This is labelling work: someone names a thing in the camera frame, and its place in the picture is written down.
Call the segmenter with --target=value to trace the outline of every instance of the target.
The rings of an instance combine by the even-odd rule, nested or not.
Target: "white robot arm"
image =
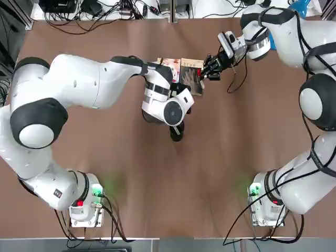
[[[52,159],[50,145],[68,119],[69,106],[109,108],[134,75],[146,79],[142,103],[146,118],[179,125],[194,100],[188,89],[169,98],[173,79],[169,67],[133,56],[98,63],[59,55],[50,68],[39,58],[23,59],[15,68],[11,104],[0,109],[0,156],[24,186],[56,210],[70,207],[77,222],[97,222],[91,203],[100,202],[94,190],[102,193],[102,187],[93,174],[62,169]]]
[[[251,201],[269,192],[252,205],[254,225],[275,226],[283,205],[305,214],[336,186],[336,23],[303,20],[290,9],[251,5],[240,25],[244,39],[235,38],[230,31],[218,35],[223,50],[208,56],[201,78],[212,79],[214,74],[235,66],[245,55],[242,49],[254,61],[263,59],[270,50],[271,32],[280,59],[312,75],[299,90],[300,108],[325,132],[315,140],[314,151],[306,151],[278,170],[257,174],[250,186]],[[273,190],[277,184],[316,170],[319,172]]]

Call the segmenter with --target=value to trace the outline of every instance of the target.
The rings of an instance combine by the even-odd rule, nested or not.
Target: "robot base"
[[[260,196],[266,193],[265,190],[265,173],[258,173],[254,182],[247,188],[249,204],[255,201]],[[251,221],[253,226],[272,226],[277,225],[279,214],[281,214],[278,226],[284,226],[283,218],[285,216],[286,208],[281,212],[283,205],[278,205],[277,202],[272,202],[267,196],[261,198],[250,207]]]
[[[102,194],[103,188],[96,176],[86,174],[89,179],[89,191],[82,206],[69,207],[69,214],[72,227],[101,227],[103,220],[103,209],[91,206],[91,203],[102,204],[103,198],[95,195]]]

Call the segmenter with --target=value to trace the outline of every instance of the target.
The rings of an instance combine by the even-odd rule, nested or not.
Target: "blue object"
[[[310,0],[298,0],[291,5],[289,5],[289,9],[294,9],[296,10],[301,18],[305,18],[307,15],[307,6],[309,4]],[[271,33],[269,34],[269,40],[271,42],[271,49],[276,50],[277,48],[275,47],[273,37]]]

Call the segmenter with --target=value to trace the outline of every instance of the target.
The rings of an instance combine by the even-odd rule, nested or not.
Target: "brown table surface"
[[[75,25],[67,28],[79,31]],[[115,22],[84,36],[36,22],[20,58],[51,62],[67,53],[100,62],[115,55],[147,61],[204,59],[217,53],[217,34],[227,30],[239,36],[239,19]],[[134,77],[108,110],[69,109],[69,120],[52,146],[54,159],[64,168],[92,172],[100,179],[118,199],[128,237],[226,235],[246,206],[246,188],[256,173],[281,167],[310,146],[298,105],[305,73],[284,65],[276,52],[247,62],[247,80],[235,94],[226,92],[233,77],[230,69],[220,82],[205,81],[204,95],[195,98],[185,118],[181,142],[172,142],[168,127],[143,120],[144,81]],[[236,68],[237,83],[245,74],[243,63]],[[0,162],[0,237],[63,237],[54,211],[26,193],[15,173]],[[335,203],[333,191],[306,214],[304,237],[335,236]],[[230,237],[253,236],[249,213],[244,217]],[[103,227],[87,233],[110,237],[110,225],[105,215]],[[258,236],[267,230],[257,229]],[[296,235],[292,218],[278,230],[277,236]]]

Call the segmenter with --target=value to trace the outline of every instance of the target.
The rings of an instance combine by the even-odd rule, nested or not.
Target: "book cover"
[[[198,77],[198,71],[203,68],[203,61],[196,59],[181,59],[180,83],[191,87],[191,94],[201,96],[204,83]]]
[[[156,63],[160,63],[161,58],[157,59]],[[180,66],[181,60],[180,59],[166,59],[164,58],[162,61],[162,65],[170,67],[173,72],[173,83],[178,83],[180,80]]]

